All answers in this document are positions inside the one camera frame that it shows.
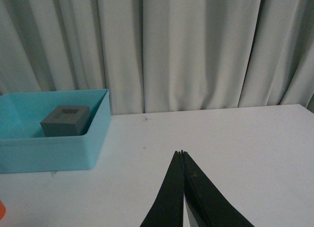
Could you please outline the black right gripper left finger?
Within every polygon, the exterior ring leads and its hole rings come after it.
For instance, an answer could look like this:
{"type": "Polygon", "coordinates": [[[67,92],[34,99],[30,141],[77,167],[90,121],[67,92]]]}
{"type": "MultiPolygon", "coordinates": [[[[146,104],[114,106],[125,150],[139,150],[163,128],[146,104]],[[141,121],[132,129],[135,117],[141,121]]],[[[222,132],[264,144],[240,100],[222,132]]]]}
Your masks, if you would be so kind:
{"type": "Polygon", "coordinates": [[[183,226],[184,169],[181,154],[174,152],[157,197],[142,227],[183,226]]]}

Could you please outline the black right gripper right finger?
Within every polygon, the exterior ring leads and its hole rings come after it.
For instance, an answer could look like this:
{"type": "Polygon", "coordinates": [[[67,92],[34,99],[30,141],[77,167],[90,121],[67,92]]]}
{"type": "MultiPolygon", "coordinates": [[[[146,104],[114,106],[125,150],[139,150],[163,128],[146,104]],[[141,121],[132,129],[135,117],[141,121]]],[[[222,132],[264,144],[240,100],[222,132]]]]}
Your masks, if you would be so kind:
{"type": "Polygon", "coordinates": [[[217,189],[192,157],[183,152],[184,193],[196,222],[206,227],[252,227],[217,189]]]}

